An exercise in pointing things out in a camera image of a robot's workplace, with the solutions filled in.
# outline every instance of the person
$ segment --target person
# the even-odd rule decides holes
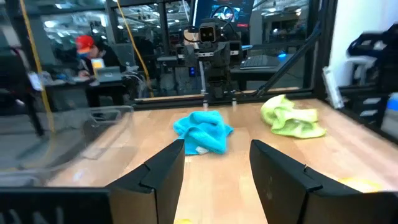
[[[81,78],[92,77],[94,75],[91,59],[102,58],[105,67],[118,66],[120,72],[126,71],[126,67],[120,64],[118,56],[113,49],[101,40],[95,41],[90,35],[81,35],[76,38],[77,51],[80,56],[80,64],[78,66],[78,76]],[[100,96],[111,96],[114,105],[123,105],[123,86],[96,86],[95,88],[86,89],[86,97],[89,107],[99,107]]]

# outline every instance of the monitor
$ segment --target monitor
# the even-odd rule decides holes
[[[235,27],[248,28],[254,0],[193,0],[191,2],[190,25],[199,27],[202,19],[210,18],[220,6],[230,6],[234,10],[232,18],[231,9],[223,7],[219,9],[214,17],[231,21]]]

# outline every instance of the wooden tabletop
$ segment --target wooden tabletop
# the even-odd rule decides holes
[[[238,105],[235,110],[230,106],[210,108],[218,110],[225,123],[234,128],[228,138],[228,152],[185,158],[176,220],[187,218],[194,224],[266,223],[251,174],[249,147],[252,139],[259,139],[336,180],[354,177],[378,183],[384,190],[398,190],[398,148],[395,145],[318,100],[295,103],[298,108],[318,110],[320,126],[327,129],[326,136],[295,139],[272,134],[260,117],[262,103]],[[134,137],[125,142],[125,146],[136,146],[134,157],[120,173],[117,171],[120,167],[108,170],[107,162],[110,167],[118,160],[125,163],[126,158],[121,155],[128,151],[107,152],[114,158],[104,159],[102,170],[107,172],[100,175],[93,171],[86,184],[95,182],[99,176],[110,175],[109,179],[117,179],[135,169],[176,139],[173,123],[195,110],[202,108],[134,112]]]

